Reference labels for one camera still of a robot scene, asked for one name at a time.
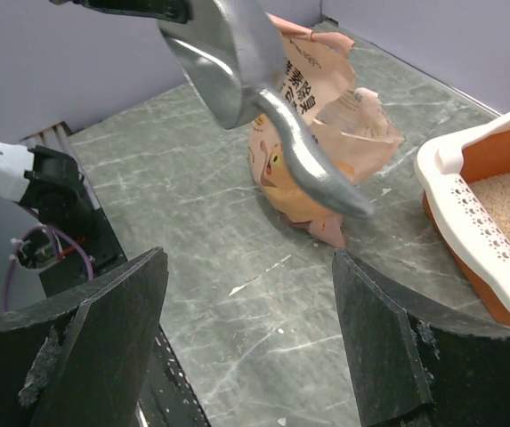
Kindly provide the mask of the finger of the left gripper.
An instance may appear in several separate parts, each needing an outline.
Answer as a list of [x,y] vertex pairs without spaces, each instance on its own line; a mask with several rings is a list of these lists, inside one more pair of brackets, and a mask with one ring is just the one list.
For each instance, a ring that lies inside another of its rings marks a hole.
[[51,0],[52,4],[76,4],[96,12],[187,23],[192,18],[190,1],[184,0]]

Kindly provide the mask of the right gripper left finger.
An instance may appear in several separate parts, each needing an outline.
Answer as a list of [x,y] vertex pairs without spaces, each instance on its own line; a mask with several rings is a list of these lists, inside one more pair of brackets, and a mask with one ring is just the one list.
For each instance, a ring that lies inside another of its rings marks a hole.
[[0,316],[0,426],[127,426],[166,296],[150,249],[109,273]]

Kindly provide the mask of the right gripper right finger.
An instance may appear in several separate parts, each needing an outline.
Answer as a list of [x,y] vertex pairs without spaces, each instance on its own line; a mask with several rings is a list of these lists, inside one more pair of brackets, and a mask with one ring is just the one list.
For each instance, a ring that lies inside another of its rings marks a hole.
[[336,307],[364,426],[510,426],[510,326],[335,252]]

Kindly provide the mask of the metal litter scoop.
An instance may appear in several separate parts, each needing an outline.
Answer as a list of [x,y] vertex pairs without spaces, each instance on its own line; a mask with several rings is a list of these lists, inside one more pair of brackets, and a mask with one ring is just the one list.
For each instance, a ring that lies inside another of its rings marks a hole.
[[278,29],[256,1],[189,1],[184,23],[158,28],[196,94],[230,130],[265,114],[284,144],[287,168],[309,197],[340,214],[375,208],[334,166],[309,126],[279,93],[287,59]]

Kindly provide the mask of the peach cat litter bag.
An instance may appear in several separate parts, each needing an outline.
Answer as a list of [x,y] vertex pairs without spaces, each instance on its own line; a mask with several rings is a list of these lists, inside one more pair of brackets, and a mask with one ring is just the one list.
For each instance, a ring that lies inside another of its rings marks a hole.
[[[280,89],[310,126],[314,140],[352,183],[379,171],[403,141],[377,93],[355,84],[349,53],[354,42],[339,32],[317,32],[271,16],[287,55]],[[270,120],[251,124],[247,159],[255,183],[289,225],[333,246],[345,245],[343,217],[317,204],[298,188]]]

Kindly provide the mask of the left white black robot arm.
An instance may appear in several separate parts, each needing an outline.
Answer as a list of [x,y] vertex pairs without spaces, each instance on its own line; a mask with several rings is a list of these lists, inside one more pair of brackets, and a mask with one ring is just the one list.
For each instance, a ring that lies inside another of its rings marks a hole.
[[0,142],[0,197],[37,211],[41,223],[73,236],[95,223],[96,208],[76,159],[42,145]]

